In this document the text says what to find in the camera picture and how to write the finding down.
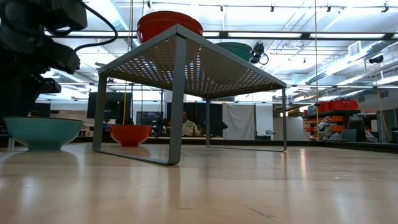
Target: red bowl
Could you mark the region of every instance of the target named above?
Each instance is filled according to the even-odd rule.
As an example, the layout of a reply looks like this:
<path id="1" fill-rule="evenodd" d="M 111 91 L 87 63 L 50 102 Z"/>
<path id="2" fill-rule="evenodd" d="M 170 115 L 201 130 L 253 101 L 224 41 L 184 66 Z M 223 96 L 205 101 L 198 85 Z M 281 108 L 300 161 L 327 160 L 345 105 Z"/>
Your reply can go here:
<path id="1" fill-rule="evenodd" d="M 138 21 L 138 39 L 140 43 L 144 43 L 177 24 L 198 35 L 203 35 L 203 28 L 200 23 L 190 16 L 179 12 L 160 11 L 150 13 Z"/>
<path id="2" fill-rule="evenodd" d="M 121 146 L 139 146 L 150 134 L 152 126 L 149 125 L 110 125 L 109 132 L 113 140 Z"/>

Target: metal table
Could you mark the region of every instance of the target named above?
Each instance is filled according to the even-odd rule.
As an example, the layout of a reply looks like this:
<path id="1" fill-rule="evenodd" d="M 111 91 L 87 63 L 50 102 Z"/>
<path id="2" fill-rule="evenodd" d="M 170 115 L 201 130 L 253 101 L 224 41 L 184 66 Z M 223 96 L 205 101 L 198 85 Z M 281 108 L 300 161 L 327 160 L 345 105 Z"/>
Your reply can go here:
<path id="1" fill-rule="evenodd" d="M 286 140 L 286 83 L 251 65 L 190 30 L 176 25 L 98 71 L 93 150 L 163 165 L 180 162 L 184 93 L 206 98 L 206 145 L 210 146 L 210 99 L 282 89 L 283 152 Z M 172 90 L 169 154 L 167 159 L 130 156 L 101 150 L 108 77 Z"/>

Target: wooden floor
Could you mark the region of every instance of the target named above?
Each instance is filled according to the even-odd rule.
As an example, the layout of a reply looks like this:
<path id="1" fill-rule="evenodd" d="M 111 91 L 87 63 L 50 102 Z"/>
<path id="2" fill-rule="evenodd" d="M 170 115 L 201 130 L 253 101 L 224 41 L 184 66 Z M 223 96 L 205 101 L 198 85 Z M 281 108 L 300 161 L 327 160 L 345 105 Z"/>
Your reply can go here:
<path id="1" fill-rule="evenodd" d="M 158 166 L 71 144 L 0 152 L 0 223 L 397 223 L 398 155 L 184 146 Z M 118 150 L 117 145 L 105 145 Z M 166 146 L 140 149 L 163 154 Z"/>

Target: green bowl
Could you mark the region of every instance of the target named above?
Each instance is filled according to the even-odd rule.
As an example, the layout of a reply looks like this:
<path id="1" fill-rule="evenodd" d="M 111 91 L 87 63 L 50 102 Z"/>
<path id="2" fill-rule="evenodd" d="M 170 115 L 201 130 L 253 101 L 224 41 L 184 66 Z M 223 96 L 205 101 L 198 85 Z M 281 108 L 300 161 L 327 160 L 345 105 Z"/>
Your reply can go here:
<path id="1" fill-rule="evenodd" d="M 73 141 L 84 121 L 74 119 L 4 117 L 9 134 L 30 151 L 57 151 Z"/>
<path id="2" fill-rule="evenodd" d="M 233 47 L 233 48 L 239 48 L 248 52 L 251 52 L 252 48 L 250 45 L 247 44 L 242 44 L 239 42 L 222 42 L 222 43 L 217 43 L 216 45 L 219 45 L 220 47 Z"/>
<path id="3" fill-rule="evenodd" d="M 235 47 L 223 47 L 223 48 L 247 62 L 250 62 L 250 60 L 252 58 L 251 52 L 248 52 L 246 50 L 242 50 L 242 49 L 235 48 Z"/>

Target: perforated tabletop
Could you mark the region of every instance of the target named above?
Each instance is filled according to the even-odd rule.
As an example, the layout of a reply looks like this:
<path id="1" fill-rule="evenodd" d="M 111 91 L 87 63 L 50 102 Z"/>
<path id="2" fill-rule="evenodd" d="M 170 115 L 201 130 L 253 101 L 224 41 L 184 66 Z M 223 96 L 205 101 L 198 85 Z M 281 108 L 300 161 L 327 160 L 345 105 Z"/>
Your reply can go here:
<path id="1" fill-rule="evenodd" d="M 99 75 L 172 90 L 176 37 L 187 40 L 185 93 L 219 98 L 285 88 L 286 83 L 176 25 L 100 68 Z"/>

